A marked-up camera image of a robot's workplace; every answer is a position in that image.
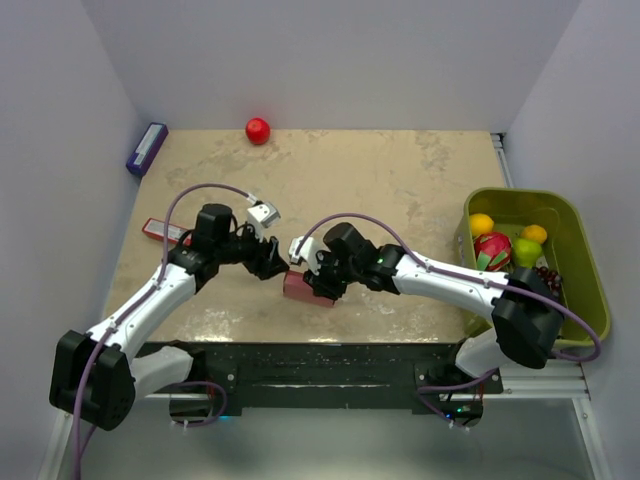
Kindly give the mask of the pink paper box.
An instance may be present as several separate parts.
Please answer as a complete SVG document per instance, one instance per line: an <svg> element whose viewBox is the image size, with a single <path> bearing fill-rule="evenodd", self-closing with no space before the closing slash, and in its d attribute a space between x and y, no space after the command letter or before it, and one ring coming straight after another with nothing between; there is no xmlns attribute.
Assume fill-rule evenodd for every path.
<svg viewBox="0 0 640 480"><path fill-rule="evenodd" d="M283 296L290 300L304 302L311 305L331 308L333 300L316 296L313 289L304 282L303 274L296 271L288 271L283 280Z"/></svg>

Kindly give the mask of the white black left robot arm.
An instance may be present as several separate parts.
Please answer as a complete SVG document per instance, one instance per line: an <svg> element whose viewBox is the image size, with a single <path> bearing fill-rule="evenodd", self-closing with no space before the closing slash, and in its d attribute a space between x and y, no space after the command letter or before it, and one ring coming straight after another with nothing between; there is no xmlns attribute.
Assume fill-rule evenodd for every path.
<svg viewBox="0 0 640 480"><path fill-rule="evenodd" d="M111 431L135 401L149 394L173 385L185 392L200 390L207 380L206 354L200 348L173 341L149 355L139 352L221 267L241 264L260 280L287 272L278 240L264 234L279 211L258 201L246 217L237 226L230 207L204 205L194 229L170 246L166 259L133 297L89 331L63 335L55 350L50 404Z"/></svg>

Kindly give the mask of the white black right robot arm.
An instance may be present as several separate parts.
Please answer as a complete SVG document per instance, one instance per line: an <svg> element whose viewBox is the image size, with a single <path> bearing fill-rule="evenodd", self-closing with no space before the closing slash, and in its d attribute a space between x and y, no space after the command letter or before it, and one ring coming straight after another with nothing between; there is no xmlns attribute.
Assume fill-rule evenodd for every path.
<svg viewBox="0 0 640 480"><path fill-rule="evenodd" d="M435 299L489 321L488 330L462 341L445 369L448 386L459 393L508 362L544 368L564 322L553 296L530 270L474 271L404 245L376 246L348 222L332 227L321 241L294 239L289 256L296 265L307 264L304 280L318 297L338 300L358 283L371 291Z"/></svg>

